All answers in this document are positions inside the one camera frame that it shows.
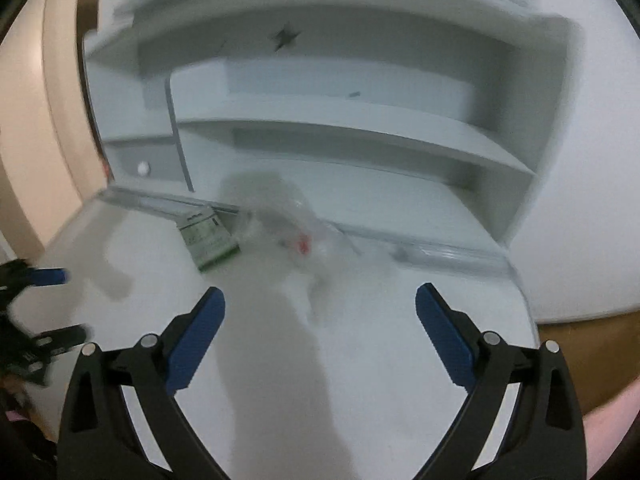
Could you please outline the person's right forearm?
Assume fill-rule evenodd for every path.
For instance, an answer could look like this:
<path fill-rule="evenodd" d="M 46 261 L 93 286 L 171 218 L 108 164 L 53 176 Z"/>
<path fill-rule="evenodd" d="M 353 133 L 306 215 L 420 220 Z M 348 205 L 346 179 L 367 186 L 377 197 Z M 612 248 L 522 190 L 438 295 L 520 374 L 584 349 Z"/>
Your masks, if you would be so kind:
<path fill-rule="evenodd" d="M 614 399 L 584 417 L 587 478 L 591 479 L 612 457 L 639 414 L 639 378 Z"/>

